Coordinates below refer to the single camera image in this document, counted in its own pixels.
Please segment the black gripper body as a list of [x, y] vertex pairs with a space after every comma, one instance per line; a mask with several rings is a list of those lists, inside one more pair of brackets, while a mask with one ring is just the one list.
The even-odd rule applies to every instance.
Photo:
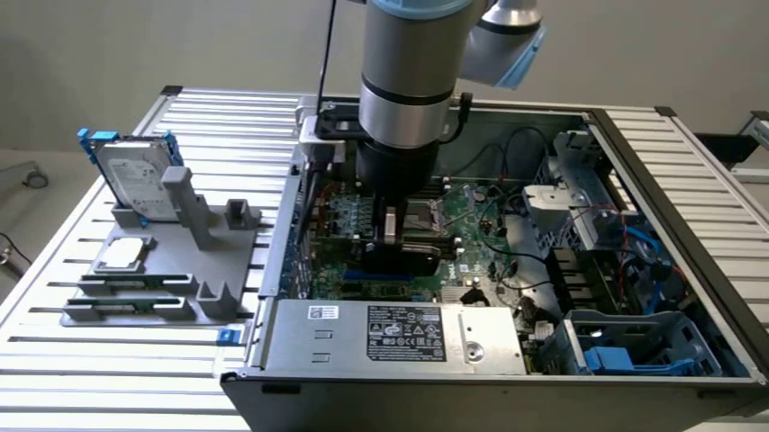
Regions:
[[378, 141], [358, 141], [355, 174], [374, 195], [374, 209], [384, 212], [426, 186], [434, 172], [439, 144], [395, 148]]

